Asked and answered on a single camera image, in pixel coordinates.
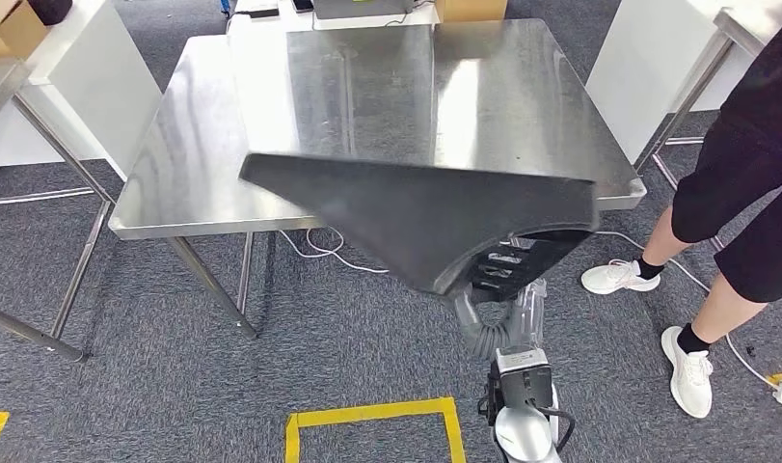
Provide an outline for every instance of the shoelace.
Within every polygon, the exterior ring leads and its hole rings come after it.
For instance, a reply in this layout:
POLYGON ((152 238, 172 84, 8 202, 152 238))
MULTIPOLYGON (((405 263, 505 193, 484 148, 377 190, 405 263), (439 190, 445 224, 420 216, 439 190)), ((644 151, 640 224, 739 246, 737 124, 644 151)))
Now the shoelace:
POLYGON ((715 371, 712 363, 706 358, 706 354, 686 356, 686 378, 689 384, 703 386, 709 381, 709 376, 715 371))
POLYGON ((612 259, 609 261, 607 275, 618 283, 623 283, 627 279, 634 277, 632 263, 621 259, 612 259))

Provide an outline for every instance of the black sock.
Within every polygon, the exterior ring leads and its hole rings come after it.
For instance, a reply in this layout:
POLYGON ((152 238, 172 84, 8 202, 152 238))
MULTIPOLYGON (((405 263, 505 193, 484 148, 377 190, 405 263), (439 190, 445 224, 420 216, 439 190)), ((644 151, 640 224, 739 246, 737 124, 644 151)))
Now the black sock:
POLYGON ((652 265, 651 263, 646 263, 643 257, 637 258, 637 265, 640 266, 640 278, 643 280, 651 280, 657 277, 666 268, 666 264, 652 265))
POLYGON ((691 330, 691 323, 687 323, 686 326, 683 327, 683 331, 681 331, 680 335, 677 337, 677 345, 686 351, 687 354, 690 354, 691 352, 700 352, 701 350, 709 350, 709 347, 712 346, 704 340, 697 338, 697 335, 691 330))

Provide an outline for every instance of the black shorts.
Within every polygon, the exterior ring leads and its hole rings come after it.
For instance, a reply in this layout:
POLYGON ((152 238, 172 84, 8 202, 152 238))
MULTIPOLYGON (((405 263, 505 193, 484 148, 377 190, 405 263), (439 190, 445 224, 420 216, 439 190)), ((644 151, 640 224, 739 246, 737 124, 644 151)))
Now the black shorts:
MULTIPOLYGON (((782 149, 741 127, 720 116, 706 134, 694 173, 678 184, 672 231, 681 241, 715 236, 743 209, 782 186, 782 149)), ((782 298, 782 192, 715 260, 745 299, 782 298)))

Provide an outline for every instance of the cardboard box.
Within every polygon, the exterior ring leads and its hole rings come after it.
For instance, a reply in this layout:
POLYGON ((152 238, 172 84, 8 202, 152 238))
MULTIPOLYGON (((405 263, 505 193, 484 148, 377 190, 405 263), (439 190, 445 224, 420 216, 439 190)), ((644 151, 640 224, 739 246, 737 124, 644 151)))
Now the cardboard box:
POLYGON ((46 35, 47 28, 26 0, 0 0, 0 57, 26 60, 46 35))
POLYGON ((501 21, 507 0, 436 0, 441 22, 501 21))

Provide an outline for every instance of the white cable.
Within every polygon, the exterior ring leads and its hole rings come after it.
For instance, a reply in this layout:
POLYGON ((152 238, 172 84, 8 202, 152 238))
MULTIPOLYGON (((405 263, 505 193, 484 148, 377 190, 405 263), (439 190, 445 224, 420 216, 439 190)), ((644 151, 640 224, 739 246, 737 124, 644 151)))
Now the white cable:
MULTIPOLYGON (((623 239, 629 241, 630 243, 632 243, 637 249, 640 249, 641 251, 643 249, 645 249, 645 248, 643 248, 643 246, 639 245, 636 241, 632 240, 631 238, 629 238, 625 234, 620 233, 618 231, 596 231, 596 234, 605 234, 605 235, 610 235, 610 236, 620 236, 621 238, 623 238, 623 239)), ((686 274, 686 276, 689 277, 693 282, 697 283, 700 287, 702 287, 707 293, 710 292, 709 287, 704 285, 703 282, 701 282, 700 280, 697 279, 697 277, 695 277, 694 275, 689 273, 688 270, 686 270, 686 268, 680 262, 678 262, 675 259, 670 259, 669 261, 674 263, 677 266, 677 268, 680 269, 680 271, 682 271, 684 274, 686 274)), ((742 358, 742 355, 740 355, 740 352, 738 352, 737 348, 734 346, 734 344, 731 343, 731 338, 729 338, 728 335, 725 335, 725 341, 728 343, 728 346, 731 348, 731 351, 734 352, 734 356, 737 357, 737 360, 739 360, 740 363, 743 364, 748 369, 748 371, 751 371, 751 374, 753 374, 754 376, 759 378, 760 381, 763 381, 764 383, 768 384, 772 388, 778 389, 775 384, 773 384, 772 382, 768 381, 765 376, 763 376, 762 374, 758 373, 757 370, 752 368, 751 365, 749 365, 748 362, 746 362, 742 358)))
POLYGON ((294 248, 294 252, 296 252, 298 255, 300 255, 303 258, 317 259, 317 258, 325 258, 327 256, 334 256, 335 258, 339 259, 340 262, 353 268, 354 270, 362 270, 363 272, 369 272, 369 273, 388 273, 388 270, 385 269, 362 267, 360 265, 356 265, 354 263, 345 260, 342 256, 339 255, 339 250, 342 249, 342 246, 345 245, 345 238, 342 237, 342 233, 340 233, 337 229, 333 227, 328 227, 328 228, 334 231, 334 233, 336 233, 337 237, 339 238, 339 244, 334 249, 325 249, 315 245, 311 241, 311 229, 306 230, 306 242, 308 243, 309 246, 312 247, 314 251, 318 251, 319 254, 303 253, 302 251, 300 251, 300 248, 298 248, 297 245, 294 244, 294 241, 292 241, 291 238, 288 237, 285 231, 280 230, 279 232, 283 236, 283 238, 285 238, 285 240, 288 241, 288 244, 290 244, 291 247, 294 248))

